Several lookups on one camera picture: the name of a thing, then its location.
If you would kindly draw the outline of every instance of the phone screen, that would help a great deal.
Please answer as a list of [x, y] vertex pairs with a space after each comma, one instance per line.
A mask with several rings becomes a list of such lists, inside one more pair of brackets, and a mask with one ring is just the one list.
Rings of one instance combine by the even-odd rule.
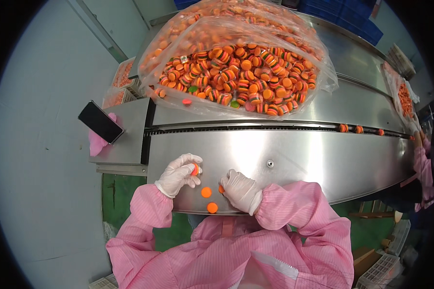
[[118, 126], [92, 100], [84, 107], [78, 119], [108, 143], [113, 143], [124, 132], [123, 128]]

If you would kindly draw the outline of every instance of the person in pink uniform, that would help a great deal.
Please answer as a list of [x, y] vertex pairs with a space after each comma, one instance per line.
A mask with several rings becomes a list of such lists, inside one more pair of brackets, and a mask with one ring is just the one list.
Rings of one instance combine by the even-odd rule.
[[422, 201], [420, 204], [415, 204], [415, 212], [421, 209], [427, 209], [434, 203], [434, 185], [432, 179], [431, 160], [427, 158], [427, 154], [431, 151], [431, 143], [424, 135], [423, 131], [415, 131], [415, 160], [413, 169], [416, 171], [416, 176], [422, 186]]
[[220, 180], [224, 196], [249, 215], [209, 216], [190, 242], [155, 251], [153, 228], [171, 226], [172, 199], [184, 184], [201, 183], [190, 176], [200, 162], [184, 154], [154, 184], [136, 189], [131, 215], [106, 244], [119, 288], [351, 288], [350, 221], [333, 211], [318, 183], [261, 189], [229, 170]]

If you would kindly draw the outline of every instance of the pink lab coat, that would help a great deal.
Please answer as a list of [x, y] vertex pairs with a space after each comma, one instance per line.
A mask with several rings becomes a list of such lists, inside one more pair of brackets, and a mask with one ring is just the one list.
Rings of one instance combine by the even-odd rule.
[[413, 169], [417, 172], [416, 176], [422, 186], [422, 201], [415, 204], [415, 212], [422, 208], [427, 209], [434, 203], [434, 187], [432, 180], [431, 160], [426, 154], [431, 150], [431, 143], [424, 138], [422, 147], [415, 148], [415, 161]]
[[136, 189], [131, 215], [106, 244], [119, 288], [242, 287], [249, 260], [272, 288], [352, 286], [350, 221], [333, 211], [318, 183], [271, 184], [255, 217], [233, 217], [233, 236], [221, 236], [223, 221], [232, 217], [209, 216], [191, 242], [155, 251], [152, 230], [171, 226], [172, 207], [154, 184]]

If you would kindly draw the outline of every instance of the white wall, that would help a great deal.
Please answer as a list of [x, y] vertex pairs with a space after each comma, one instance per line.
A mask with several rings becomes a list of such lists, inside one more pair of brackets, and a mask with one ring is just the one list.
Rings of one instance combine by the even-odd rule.
[[144, 18], [149, 21], [177, 11], [174, 0], [134, 0]]
[[110, 273], [101, 174], [88, 163], [88, 100], [118, 63], [66, 1], [24, 32], [0, 84], [0, 224], [35, 288], [87, 288]]
[[400, 21], [399, 17], [392, 11], [387, 3], [381, 1], [380, 10], [376, 18], [370, 17], [376, 26], [383, 32], [383, 36], [376, 44], [376, 48], [382, 53], [388, 53], [389, 49], [395, 43], [405, 53], [415, 66], [418, 72], [423, 68], [424, 62], [418, 52], [416, 44], [413, 42], [410, 34]]
[[127, 57], [136, 56], [148, 27], [133, 0], [84, 0], [84, 3]]
[[419, 111], [434, 100], [434, 86], [426, 66], [418, 71], [409, 83], [413, 92], [420, 98], [420, 102], [415, 104], [416, 111]]

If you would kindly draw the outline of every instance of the white glove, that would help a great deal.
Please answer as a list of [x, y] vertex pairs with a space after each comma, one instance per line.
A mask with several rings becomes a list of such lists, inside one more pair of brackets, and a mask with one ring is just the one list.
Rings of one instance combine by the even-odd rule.
[[262, 190], [253, 179], [231, 169], [220, 179], [220, 184], [224, 187], [224, 196], [233, 207], [251, 216], [254, 214], [262, 201]]
[[410, 121], [410, 123], [408, 124], [408, 129], [410, 130], [410, 134], [411, 135], [414, 135], [415, 132], [419, 131], [417, 125], [414, 122], [412, 122], [412, 121]]
[[419, 132], [421, 130], [421, 127], [420, 127], [419, 123], [417, 123], [416, 121], [410, 120], [410, 123], [408, 125], [408, 129], [410, 130], [411, 135], [414, 135], [415, 132]]
[[191, 153], [181, 155], [167, 166], [159, 180], [155, 182], [156, 187], [168, 198], [173, 199], [184, 184], [191, 188], [200, 185], [201, 180], [190, 174], [194, 170], [193, 163], [198, 164], [202, 161], [201, 157]]

